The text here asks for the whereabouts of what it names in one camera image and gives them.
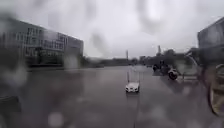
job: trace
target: sky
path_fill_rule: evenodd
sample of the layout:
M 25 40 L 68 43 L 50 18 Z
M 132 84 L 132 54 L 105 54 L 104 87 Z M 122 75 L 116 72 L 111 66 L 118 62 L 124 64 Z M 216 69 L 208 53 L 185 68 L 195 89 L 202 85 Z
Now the sky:
M 221 0 L 0 0 L 16 18 L 84 41 L 90 57 L 154 56 L 197 47 L 197 32 L 224 16 Z

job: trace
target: tree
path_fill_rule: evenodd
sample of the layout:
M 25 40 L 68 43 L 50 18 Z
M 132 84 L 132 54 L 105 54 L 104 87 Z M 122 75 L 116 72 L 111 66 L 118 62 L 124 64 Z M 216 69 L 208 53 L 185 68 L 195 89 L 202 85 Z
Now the tree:
M 175 53 L 175 51 L 174 51 L 173 49 L 168 49 L 168 50 L 164 51 L 163 54 L 164 54 L 165 56 L 173 56 L 173 55 L 175 55 L 176 53 Z

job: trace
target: white car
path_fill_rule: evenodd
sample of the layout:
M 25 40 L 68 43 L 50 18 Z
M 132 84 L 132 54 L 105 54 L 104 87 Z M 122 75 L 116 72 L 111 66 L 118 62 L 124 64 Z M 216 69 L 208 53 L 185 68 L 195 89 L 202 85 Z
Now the white car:
M 126 85 L 126 87 L 125 87 L 125 90 L 126 90 L 126 92 L 138 93 L 140 90 L 139 83 L 134 83 L 134 82 L 128 83 L 128 85 Z

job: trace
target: road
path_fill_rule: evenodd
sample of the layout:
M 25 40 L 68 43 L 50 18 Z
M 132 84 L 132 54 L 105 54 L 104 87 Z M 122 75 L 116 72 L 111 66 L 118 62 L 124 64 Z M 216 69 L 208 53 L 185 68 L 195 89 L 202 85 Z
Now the road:
M 138 95 L 126 95 L 127 72 Z M 108 67 L 29 74 L 15 127 L 221 128 L 196 81 L 170 81 L 150 68 Z

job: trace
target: windshield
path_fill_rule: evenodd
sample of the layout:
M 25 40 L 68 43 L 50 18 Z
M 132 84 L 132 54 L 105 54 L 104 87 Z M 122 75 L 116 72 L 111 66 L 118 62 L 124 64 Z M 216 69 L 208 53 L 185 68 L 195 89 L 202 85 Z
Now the windshield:
M 221 0 L 0 0 L 0 128 L 221 128 Z

